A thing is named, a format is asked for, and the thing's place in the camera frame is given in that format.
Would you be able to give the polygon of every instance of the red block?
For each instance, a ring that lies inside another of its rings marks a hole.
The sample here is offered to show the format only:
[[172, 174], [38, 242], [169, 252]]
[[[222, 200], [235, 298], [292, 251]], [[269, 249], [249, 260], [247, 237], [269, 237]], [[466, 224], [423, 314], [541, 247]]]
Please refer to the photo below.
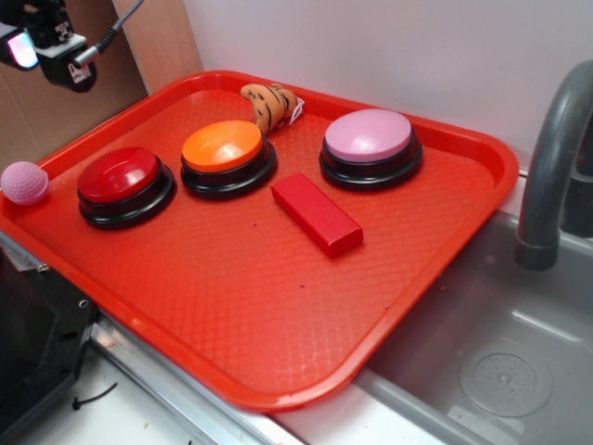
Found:
[[328, 198], [302, 173], [271, 187], [280, 207], [330, 257], [336, 257], [362, 243], [362, 227]]

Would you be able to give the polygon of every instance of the toy ball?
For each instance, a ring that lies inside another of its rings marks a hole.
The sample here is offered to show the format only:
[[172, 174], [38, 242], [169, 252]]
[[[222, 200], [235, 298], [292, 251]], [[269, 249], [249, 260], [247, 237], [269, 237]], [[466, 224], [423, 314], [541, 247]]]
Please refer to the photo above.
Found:
[[20, 206], [30, 206], [41, 201], [49, 189], [47, 173], [32, 162], [10, 164], [0, 176], [4, 196]]

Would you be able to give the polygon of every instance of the sink drain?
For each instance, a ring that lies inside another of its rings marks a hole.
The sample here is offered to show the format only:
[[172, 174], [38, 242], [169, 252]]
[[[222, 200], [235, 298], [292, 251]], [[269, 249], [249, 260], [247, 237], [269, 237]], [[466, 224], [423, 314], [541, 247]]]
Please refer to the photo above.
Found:
[[552, 391], [548, 367], [511, 343], [486, 345], [461, 364], [463, 393], [478, 408], [520, 417], [544, 406]]

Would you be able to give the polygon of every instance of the plastic tray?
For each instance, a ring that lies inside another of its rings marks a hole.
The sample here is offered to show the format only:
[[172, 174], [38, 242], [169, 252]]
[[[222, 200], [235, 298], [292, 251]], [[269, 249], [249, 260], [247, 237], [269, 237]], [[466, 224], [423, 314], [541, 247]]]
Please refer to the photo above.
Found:
[[[59, 270], [97, 305], [227, 401], [259, 412], [302, 406], [348, 383], [512, 189], [518, 164], [498, 140], [409, 116], [423, 143], [405, 184], [348, 192], [319, 167], [325, 129], [360, 103], [285, 85], [306, 102], [270, 141], [279, 168], [229, 201], [190, 195], [183, 141], [202, 126], [253, 119], [239, 95], [271, 81], [217, 71], [178, 81], [41, 162], [50, 195], [19, 207], [0, 197], [0, 230]], [[144, 146], [179, 186], [154, 219], [100, 231], [78, 212], [82, 169]], [[274, 202], [271, 185], [303, 172], [364, 231], [330, 259]]]

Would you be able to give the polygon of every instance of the gray sink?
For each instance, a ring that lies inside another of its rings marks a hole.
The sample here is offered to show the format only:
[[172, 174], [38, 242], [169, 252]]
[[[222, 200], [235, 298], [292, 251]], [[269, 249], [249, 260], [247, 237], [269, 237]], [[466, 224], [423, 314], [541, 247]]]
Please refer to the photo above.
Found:
[[496, 213], [367, 370], [468, 443], [591, 444], [593, 247], [562, 235], [557, 265], [526, 271], [516, 225]]

